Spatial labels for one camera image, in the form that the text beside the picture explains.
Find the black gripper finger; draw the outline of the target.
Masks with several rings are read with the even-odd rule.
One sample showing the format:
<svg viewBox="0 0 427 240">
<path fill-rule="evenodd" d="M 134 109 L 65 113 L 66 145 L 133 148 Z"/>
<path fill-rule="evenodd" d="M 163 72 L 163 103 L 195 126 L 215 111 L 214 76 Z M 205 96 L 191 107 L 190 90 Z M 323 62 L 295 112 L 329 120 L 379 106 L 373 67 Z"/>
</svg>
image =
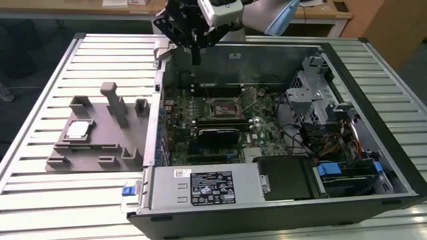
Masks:
<svg viewBox="0 0 427 240">
<path fill-rule="evenodd" d="M 175 43 L 178 47 L 185 47 L 190 50 L 191 63 L 197 65 L 197 42 L 194 39 L 193 28 L 185 18 L 174 18 L 167 13 L 161 14 L 153 21 L 157 28 Z"/>
<path fill-rule="evenodd" d="M 202 50 L 214 47 L 231 30 L 231 24 L 221 25 L 209 31 L 209 27 L 198 28 L 195 38 L 195 65 L 202 64 Z"/>
</svg>

